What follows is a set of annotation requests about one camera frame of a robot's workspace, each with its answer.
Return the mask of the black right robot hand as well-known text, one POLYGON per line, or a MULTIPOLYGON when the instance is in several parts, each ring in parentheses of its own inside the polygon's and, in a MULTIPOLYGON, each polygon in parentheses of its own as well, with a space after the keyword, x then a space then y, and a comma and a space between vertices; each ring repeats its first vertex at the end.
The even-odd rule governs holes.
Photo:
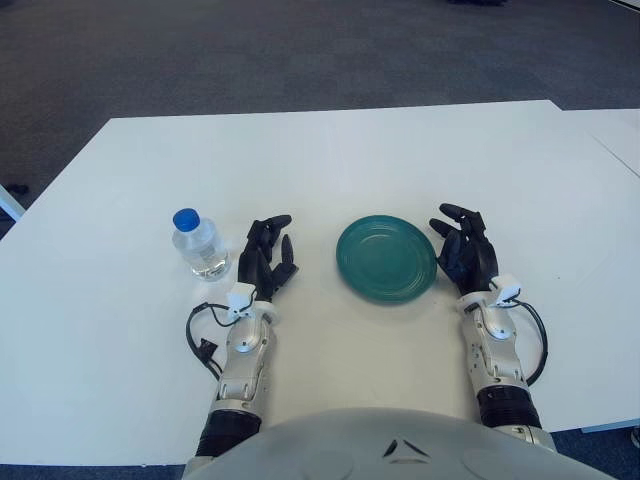
POLYGON ((489 291, 499 268, 481 214, 449 203, 442 203, 439 210, 458 224, 455 227, 436 218, 429 220, 430 227, 444 239, 437 258, 441 270, 462 296, 489 291))

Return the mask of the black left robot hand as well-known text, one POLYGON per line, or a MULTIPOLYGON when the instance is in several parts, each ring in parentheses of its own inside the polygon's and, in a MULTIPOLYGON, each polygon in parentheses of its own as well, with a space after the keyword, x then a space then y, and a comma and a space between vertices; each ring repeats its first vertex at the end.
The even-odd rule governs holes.
POLYGON ((270 266, 281 231, 291 222, 290 215, 278 215, 255 220, 249 229, 246 246, 239 257, 238 281, 255 287, 257 301, 271 302, 274 294, 298 272, 288 234, 281 239, 280 263, 274 268, 270 266))

